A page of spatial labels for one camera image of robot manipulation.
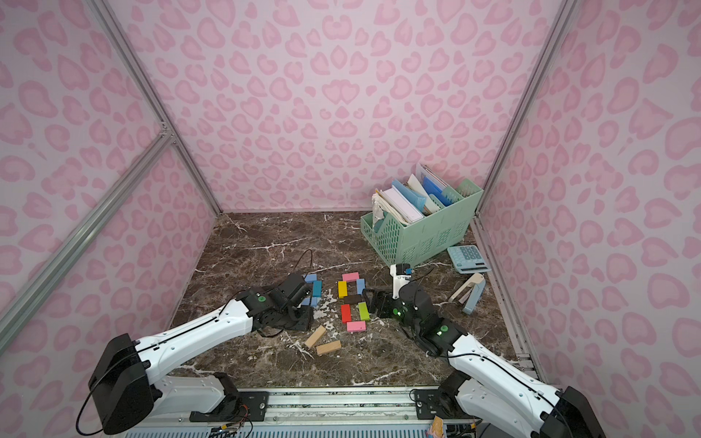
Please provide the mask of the dark brown block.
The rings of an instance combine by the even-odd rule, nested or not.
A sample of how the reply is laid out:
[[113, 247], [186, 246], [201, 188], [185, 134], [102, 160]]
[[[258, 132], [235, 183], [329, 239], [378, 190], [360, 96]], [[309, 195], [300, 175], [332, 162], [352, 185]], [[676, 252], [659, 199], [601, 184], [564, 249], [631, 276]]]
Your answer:
[[343, 299], [343, 303], [349, 305], [359, 304], [364, 301], [365, 298], [363, 297], [363, 295], [350, 295]]

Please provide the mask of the wooden block diagonal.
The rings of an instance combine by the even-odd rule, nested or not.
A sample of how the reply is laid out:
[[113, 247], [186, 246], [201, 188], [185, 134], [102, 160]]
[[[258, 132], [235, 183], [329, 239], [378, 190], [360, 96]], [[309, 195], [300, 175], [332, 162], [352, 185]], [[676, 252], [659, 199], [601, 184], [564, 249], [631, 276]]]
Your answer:
[[305, 346], [308, 349], [312, 349], [324, 337], [326, 332], [327, 330], [323, 325], [318, 326], [316, 330], [314, 330], [314, 332], [310, 335], [310, 337], [308, 337], [308, 339], [305, 341]]

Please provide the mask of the wooden block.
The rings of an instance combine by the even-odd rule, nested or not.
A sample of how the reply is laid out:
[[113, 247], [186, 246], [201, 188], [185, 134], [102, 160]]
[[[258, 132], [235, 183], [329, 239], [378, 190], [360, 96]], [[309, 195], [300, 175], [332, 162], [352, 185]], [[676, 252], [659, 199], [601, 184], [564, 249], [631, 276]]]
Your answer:
[[341, 341], [332, 341], [329, 343], [325, 343], [322, 345], [317, 346], [316, 352], [319, 356], [329, 354], [332, 352], [336, 352], [342, 348]]

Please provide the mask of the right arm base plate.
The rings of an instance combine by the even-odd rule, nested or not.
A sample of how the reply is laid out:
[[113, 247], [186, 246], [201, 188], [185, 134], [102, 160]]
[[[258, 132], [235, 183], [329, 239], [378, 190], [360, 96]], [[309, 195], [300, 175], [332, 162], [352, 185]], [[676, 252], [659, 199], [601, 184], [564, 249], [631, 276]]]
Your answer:
[[435, 417], [456, 421], [476, 420], [475, 416], [466, 414], [458, 406], [454, 397], [440, 389], [412, 389], [409, 397], [414, 403], [418, 420], [432, 420]]

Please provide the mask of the yellow block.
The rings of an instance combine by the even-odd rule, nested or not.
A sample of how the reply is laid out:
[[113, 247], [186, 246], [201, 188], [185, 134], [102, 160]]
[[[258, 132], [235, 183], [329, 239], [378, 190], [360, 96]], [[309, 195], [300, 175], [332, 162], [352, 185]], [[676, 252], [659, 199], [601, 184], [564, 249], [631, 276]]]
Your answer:
[[346, 281], [338, 282], [338, 295], [340, 299], [344, 299], [348, 296], [348, 285]]

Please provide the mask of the red block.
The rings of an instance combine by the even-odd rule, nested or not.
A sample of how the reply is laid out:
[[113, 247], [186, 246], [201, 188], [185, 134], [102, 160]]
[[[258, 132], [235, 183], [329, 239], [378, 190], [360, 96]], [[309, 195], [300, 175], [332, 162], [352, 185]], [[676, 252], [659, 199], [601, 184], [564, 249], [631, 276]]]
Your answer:
[[349, 304], [344, 304], [341, 306], [341, 321], [343, 324], [352, 322], [352, 310]]

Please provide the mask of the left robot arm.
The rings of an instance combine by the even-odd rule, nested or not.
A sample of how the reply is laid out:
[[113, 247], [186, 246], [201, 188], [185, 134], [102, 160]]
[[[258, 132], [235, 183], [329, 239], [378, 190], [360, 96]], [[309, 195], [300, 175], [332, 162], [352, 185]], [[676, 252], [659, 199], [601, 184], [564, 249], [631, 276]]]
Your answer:
[[305, 305], [313, 286], [298, 273], [277, 285], [235, 294], [223, 306], [171, 330], [140, 339], [111, 339], [89, 378], [89, 396], [101, 432], [124, 433], [143, 420], [188, 414], [195, 423], [245, 423], [254, 405], [244, 401], [224, 372], [199, 379], [171, 371], [216, 346], [265, 328], [309, 330], [313, 309]]

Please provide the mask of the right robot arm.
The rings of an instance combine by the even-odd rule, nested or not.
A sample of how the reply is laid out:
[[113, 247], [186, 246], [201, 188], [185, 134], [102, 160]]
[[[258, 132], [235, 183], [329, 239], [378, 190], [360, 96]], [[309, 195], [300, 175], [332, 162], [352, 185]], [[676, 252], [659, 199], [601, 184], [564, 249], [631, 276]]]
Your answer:
[[367, 289], [369, 311], [395, 319], [428, 356], [454, 372], [449, 391], [462, 412], [511, 437], [604, 437], [593, 407], [580, 391], [560, 390], [522, 372], [494, 354], [475, 336], [440, 315], [415, 281], [389, 290]]

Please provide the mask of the pink block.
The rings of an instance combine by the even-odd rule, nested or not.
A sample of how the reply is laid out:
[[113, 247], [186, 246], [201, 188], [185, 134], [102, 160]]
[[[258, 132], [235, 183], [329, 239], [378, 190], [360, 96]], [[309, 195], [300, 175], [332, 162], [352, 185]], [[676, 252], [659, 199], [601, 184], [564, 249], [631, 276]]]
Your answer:
[[365, 321], [350, 321], [346, 324], [346, 329], [349, 333], [365, 332], [367, 324]]
[[346, 273], [342, 275], [342, 280], [344, 282], [356, 282], [360, 279], [360, 274], [358, 272]]

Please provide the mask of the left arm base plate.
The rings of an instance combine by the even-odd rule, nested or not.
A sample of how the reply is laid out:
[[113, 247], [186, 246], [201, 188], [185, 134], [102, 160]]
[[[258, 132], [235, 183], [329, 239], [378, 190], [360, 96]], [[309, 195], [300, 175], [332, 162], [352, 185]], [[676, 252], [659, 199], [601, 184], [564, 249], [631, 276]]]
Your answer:
[[228, 394], [211, 412], [191, 412], [190, 423], [235, 423], [244, 418], [263, 422], [268, 410], [270, 392], [252, 391]]

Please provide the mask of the teal block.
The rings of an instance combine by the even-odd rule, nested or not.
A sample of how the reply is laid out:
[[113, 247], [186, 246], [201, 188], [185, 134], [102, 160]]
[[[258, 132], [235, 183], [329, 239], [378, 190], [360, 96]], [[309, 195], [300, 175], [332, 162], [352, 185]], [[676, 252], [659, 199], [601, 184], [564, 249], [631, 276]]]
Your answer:
[[321, 297], [322, 295], [322, 282], [316, 280], [312, 284], [312, 297]]

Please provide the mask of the green block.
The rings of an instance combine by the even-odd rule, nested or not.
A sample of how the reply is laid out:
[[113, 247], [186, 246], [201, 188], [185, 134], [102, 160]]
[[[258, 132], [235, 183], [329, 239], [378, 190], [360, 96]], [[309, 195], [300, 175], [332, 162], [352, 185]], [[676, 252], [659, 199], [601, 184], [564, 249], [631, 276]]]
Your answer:
[[358, 304], [358, 310], [359, 310], [359, 315], [360, 315], [361, 321], [369, 321], [371, 319], [370, 312], [368, 310], [366, 302], [360, 302]]

